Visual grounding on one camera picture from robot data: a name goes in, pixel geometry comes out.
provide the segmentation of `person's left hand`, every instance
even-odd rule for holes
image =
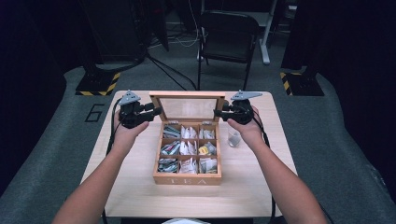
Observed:
[[[112,150],[117,150],[123,156],[126,156],[134,145],[136,137],[147,129],[149,122],[145,121],[132,129],[127,129],[120,124],[119,113],[120,111],[117,111],[114,116],[114,130],[116,130],[116,134]]]

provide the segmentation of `chair backrest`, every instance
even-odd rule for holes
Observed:
[[[200,17],[201,27],[225,32],[241,32],[257,35],[260,27],[257,21],[249,15],[227,11],[205,11]]]

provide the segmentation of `forearm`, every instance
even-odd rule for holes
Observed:
[[[68,197],[53,223],[97,223],[125,158],[113,151]]]
[[[307,185],[263,141],[250,146],[256,155],[276,204],[289,223],[326,223]]]

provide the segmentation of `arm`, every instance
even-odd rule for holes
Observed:
[[[241,133],[257,157],[268,187],[288,223],[327,223],[308,186],[265,145],[257,123],[251,121],[241,125],[232,119],[227,122]]]
[[[115,128],[119,124],[119,112],[114,118]],[[134,140],[149,126],[148,122],[126,129],[121,125],[116,130],[111,151],[99,166],[67,198],[52,223],[97,223],[116,181],[123,160],[128,155]]]

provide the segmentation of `tea bag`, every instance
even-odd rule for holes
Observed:
[[[192,158],[186,161],[181,161],[179,173],[196,174],[196,161],[194,161]]]
[[[180,155],[189,155],[189,147],[184,141],[180,143]]]
[[[215,131],[204,130],[204,139],[215,139]]]
[[[206,146],[199,147],[198,152],[200,155],[209,155],[209,149]]]
[[[180,138],[180,131],[170,125],[165,125],[163,127],[163,137],[164,138]]]
[[[161,148],[161,154],[163,155],[176,155],[180,148],[180,142],[175,141],[171,144],[165,145]]]
[[[209,151],[209,154],[210,154],[210,155],[216,155],[217,149],[216,149],[215,146],[213,146],[212,143],[207,142],[207,143],[205,144],[205,146],[207,147],[207,150]]]
[[[195,131],[194,128],[190,127],[190,138],[196,138],[197,137],[197,132]]]
[[[184,126],[181,126],[181,137],[190,138],[190,129],[186,129]]]
[[[166,160],[160,159],[158,165],[158,172],[161,173],[176,173],[177,172],[177,160]]]
[[[216,174],[218,172],[218,160],[201,158],[199,171],[201,174]]]
[[[203,128],[201,128],[201,129],[199,130],[199,138],[200,138],[200,139],[204,139],[204,129],[203,129]]]
[[[197,144],[196,144],[196,141],[194,141],[194,142],[195,142],[195,146],[193,144],[191,144],[190,141],[188,142],[190,155],[197,154],[197,147],[196,147]]]

